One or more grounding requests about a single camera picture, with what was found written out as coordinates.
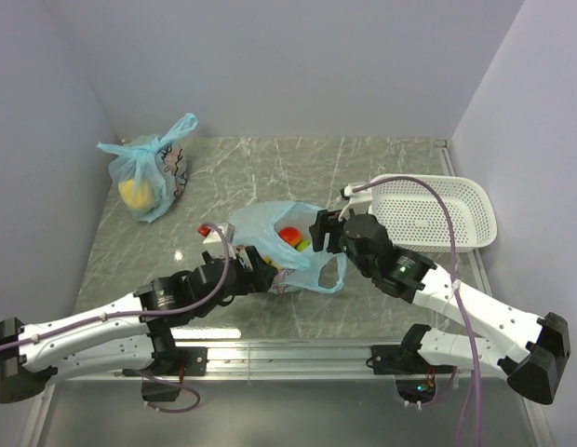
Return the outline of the yellow pear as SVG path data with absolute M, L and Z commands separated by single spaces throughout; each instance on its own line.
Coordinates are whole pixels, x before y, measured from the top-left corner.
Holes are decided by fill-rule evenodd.
M 281 268 L 281 267 L 280 267 L 276 262 L 274 262 L 269 256 L 265 256 L 265 257 L 263 258 L 263 260 L 264 260 L 267 264 L 269 264 L 270 266 L 272 266 L 272 267 L 274 267 L 274 268 L 276 268 L 276 269 L 280 269 L 280 268 Z

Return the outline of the blue plastic bag with print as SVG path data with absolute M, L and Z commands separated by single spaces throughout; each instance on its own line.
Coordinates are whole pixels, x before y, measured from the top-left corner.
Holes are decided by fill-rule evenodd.
M 266 201 L 235 210 L 229 223 L 235 227 L 233 242 L 253 246 L 262 258 L 269 256 L 281 268 L 275 276 L 270 293 L 283 294 L 300 290 L 332 294 L 344 285 L 347 258 L 344 254 L 314 252 L 311 247 L 298 252 L 284 242 L 278 232 L 287 226 L 298 228 L 309 239 L 309 226 L 321 210 L 316 205 L 294 201 Z M 320 284 L 322 270 L 336 263 L 336 281 L 325 287 Z

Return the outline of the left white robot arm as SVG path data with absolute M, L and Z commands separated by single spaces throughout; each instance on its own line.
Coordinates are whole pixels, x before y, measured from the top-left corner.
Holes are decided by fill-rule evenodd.
M 277 268 L 252 247 L 228 257 L 202 254 L 193 270 L 152 280 L 107 305 L 68 318 L 0 322 L 0 404 L 30 399 L 47 386 L 92 373 L 176 376 L 189 357 L 172 329 L 203 318 L 236 296 L 271 289 Z

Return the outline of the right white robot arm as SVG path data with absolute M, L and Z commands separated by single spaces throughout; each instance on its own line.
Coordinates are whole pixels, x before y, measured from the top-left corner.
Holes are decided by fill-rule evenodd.
M 345 255 L 384 294 L 471 329 L 462 336 L 413 325 L 400 345 L 406 369 L 478 369 L 502 378 L 528 400 L 553 403 L 570 359 L 569 324 L 563 317 L 515 309 L 456 281 L 429 258 L 394 245 L 371 214 L 343 219 L 338 211 L 321 210 L 309 232 L 314 251 Z

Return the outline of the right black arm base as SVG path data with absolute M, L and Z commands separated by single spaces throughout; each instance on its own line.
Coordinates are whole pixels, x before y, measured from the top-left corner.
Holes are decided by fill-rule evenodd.
M 436 368 L 419 354 L 429 331 L 428 325 L 414 324 L 399 345 L 373 345 L 366 360 L 374 375 L 393 375 L 397 396 L 417 406 L 436 396 Z

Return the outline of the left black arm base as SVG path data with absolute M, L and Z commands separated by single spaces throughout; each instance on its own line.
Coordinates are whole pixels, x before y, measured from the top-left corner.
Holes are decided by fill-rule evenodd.
M 153 408 L 159 403 L 173 403 L 181 395 L 186 377 L 202 377 L 207 370 L 205 346 L 177 348 L 169 359 L 157 359 L 154 366 L 141 371 L 141 397 Z

